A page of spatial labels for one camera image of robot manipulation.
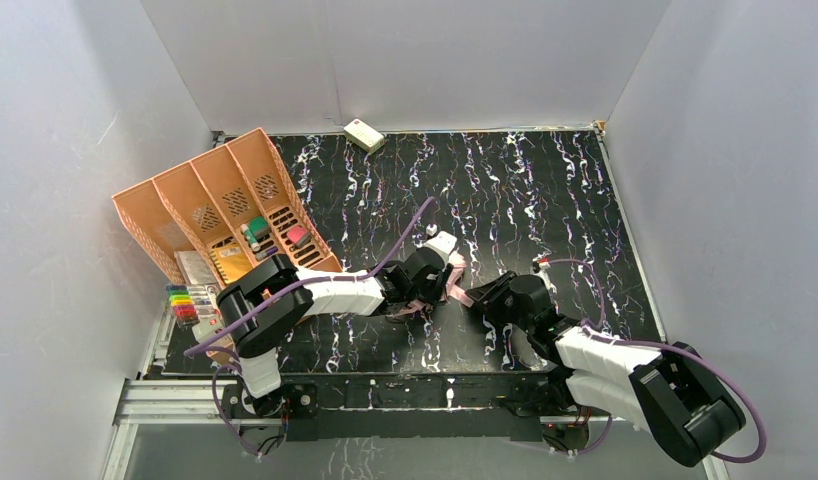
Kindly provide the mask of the black and pink folding umbrella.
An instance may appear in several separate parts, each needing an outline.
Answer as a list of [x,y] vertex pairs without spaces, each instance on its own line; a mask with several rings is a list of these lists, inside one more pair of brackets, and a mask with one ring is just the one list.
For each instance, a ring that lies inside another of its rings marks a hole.
[[470,308],[474,301],[468,297],[466,291],[458,284],[466,267],[467,261],[463,255],[458,252],[451,253],[446,265],[445,279],[441,282],[441,286],[434,288],[434,291],[439,293],[437,297],[433,297],[432,300],[412,300],[400,310],[394,313],[386,313],[385,316],[389,319],[401,319],[446,302],[448,298],[455,299],[462,306]]

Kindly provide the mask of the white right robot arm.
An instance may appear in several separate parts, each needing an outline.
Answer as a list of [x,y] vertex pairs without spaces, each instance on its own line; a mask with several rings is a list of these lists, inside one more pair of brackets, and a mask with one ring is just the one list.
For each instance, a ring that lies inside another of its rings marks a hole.
[[594,407],[650,433],[677,463],[692,467],[746,424],[742,408],[683,343],[625,346],[558,312],[537,275],[507,272],[458,296],[493,324],[525,333],[552,364],[552,399]]

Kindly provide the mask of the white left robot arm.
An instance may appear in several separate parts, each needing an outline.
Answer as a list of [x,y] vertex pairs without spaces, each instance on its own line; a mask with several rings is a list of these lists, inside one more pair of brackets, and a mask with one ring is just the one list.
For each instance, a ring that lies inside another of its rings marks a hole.
[[232,327],[253,311],[269,292],[275,301],[231,328],[238,365],[248,394],[265,397],[281,386],[277,348],[301,320],[326,314],[398,317],[434,305],[459,279],[464,257],[431,246],[416,249],[404,260],[390,260],[374,276],[351,273],[341,281],[332,272],[294,266],[277,254],[248,272],[216,297],[224,325]]

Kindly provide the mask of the pink eraser block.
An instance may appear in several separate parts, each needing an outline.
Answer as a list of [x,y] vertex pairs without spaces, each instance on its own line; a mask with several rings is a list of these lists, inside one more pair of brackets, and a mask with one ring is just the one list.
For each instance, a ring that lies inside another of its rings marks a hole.
[[285,232],[287,240],[296,249],[302,249],[311,242],[309,230],[301,225],[294,225]]

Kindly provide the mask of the white small box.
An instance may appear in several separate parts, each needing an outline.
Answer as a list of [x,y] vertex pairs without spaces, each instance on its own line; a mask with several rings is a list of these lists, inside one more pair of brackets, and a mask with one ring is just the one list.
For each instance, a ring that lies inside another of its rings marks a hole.
[[364,121],[354,119],[343,127],[346,138],[366,153],[374,153],[385,144],[385,135]]

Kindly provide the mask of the yellow notebook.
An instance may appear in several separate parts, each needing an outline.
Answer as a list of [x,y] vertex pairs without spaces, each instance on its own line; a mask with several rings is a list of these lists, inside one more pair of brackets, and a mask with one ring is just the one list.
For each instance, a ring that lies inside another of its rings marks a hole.
[[225,285],[236,282],[252,269],[251,262],[236,241],[212,247],[209,258]]

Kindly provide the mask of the orange plastic desk organizer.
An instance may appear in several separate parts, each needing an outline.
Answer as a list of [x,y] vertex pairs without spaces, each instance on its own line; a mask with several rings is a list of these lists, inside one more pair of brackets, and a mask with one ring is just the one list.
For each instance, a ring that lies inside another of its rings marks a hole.
[[[256,128],[184,163],[176,165],[112,198],[118,216],[136,242],[174,284],[185,280],[176,251],[197,251],[219,278],[209,251],[236,241],[252,268],[259,259],[239,227],[262,216],[268,244],[308,269],[338,272],[336,255],[317,232],[276,146]],[[311,242],[294,248],[285,232],[294,225],[309,230]]]

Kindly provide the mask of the white paper pad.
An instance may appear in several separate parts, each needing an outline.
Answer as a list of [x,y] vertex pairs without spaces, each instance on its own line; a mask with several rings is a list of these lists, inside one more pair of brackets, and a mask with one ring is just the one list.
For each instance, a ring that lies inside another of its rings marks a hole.
[[174,259],[186,285],[216,283],[216,278],[211,268],[197,251],[176,251],[174,253]]

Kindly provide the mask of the colourful marker set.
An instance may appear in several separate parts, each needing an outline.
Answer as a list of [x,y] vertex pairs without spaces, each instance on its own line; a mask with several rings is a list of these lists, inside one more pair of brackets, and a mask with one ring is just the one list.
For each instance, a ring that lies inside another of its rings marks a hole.
[[165,288],[171,314],[180,328],[199,323],[196,306],[185,285],[169,284]]

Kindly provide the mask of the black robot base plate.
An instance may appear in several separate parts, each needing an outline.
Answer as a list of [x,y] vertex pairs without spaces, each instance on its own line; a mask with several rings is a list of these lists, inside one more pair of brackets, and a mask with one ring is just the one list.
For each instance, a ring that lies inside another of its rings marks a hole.
[[339,438],[502,437],[554,439],[579,448],[597,422],[594,407],[560,407],[550,374],[289,374],[255,399],[242,381],[222,388],[226,417],[242,426],[277,425],[291,442]]

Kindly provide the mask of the aluminium frame rail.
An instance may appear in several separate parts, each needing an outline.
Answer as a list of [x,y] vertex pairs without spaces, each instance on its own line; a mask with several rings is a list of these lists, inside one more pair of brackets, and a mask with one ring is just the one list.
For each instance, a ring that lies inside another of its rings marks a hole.
[[223,369],[225,351],[185,355],[192,337],[166,312],[147,370],[126,382],[115,414],[107,479],[128,470],[143,425],[232,425],[257,441],[262,427],[288,415],[290,438],[545,439],[570,427],[588,447],[607,423],[633,430],[627,415],[563,405],[556,368],[526,350],[502,327],[490,327],[453,306],[411,322],[374,319],[353,337],[335,318],[297,328],[280,348],[281,385],[255,399]]

